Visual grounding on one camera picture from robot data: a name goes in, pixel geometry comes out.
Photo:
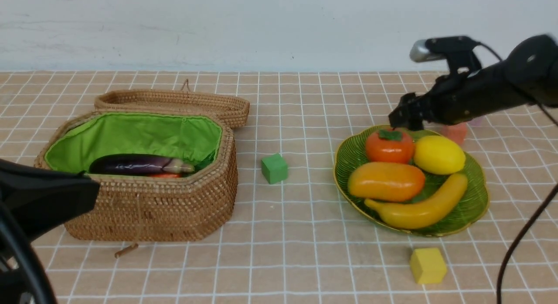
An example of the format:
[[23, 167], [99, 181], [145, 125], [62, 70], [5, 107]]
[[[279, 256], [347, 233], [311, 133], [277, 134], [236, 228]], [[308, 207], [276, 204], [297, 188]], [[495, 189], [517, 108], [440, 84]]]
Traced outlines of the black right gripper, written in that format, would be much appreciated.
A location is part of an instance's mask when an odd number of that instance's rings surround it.
[[424, 129], [424, 122], [453, 126], [472, 120], [469, 111], [458, 100], [460, 91], [469, 73], [446, 74], [435, 79], [435, 83], [423, 95], [410, 92], [402, 95], [399, 103], [388, 114], [390, 127], [410, 131]]

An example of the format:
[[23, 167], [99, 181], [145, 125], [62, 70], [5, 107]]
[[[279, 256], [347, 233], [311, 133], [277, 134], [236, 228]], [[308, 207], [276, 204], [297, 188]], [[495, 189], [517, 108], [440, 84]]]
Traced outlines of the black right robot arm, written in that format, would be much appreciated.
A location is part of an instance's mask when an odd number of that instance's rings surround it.
[[424, 122], [453, 126], [522, 105], [557, 107], [558, 46], [550, 34], [527, 38], [488, 67], [474, 53], [480, 45], [468, 36], [416, 41], [412, 61], [446, 60], [449, 73], [424, 95], [403, 95], [388, 115], [389, 125], [417, 131]]

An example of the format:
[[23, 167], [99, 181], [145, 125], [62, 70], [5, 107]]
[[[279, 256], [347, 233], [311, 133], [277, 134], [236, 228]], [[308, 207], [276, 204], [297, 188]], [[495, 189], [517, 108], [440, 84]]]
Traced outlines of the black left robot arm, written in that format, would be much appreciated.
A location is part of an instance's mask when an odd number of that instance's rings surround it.
[[55, 304], [31, 242], [94, 208], [100, 184], [80, 173], [1, 161], [1, 302]]

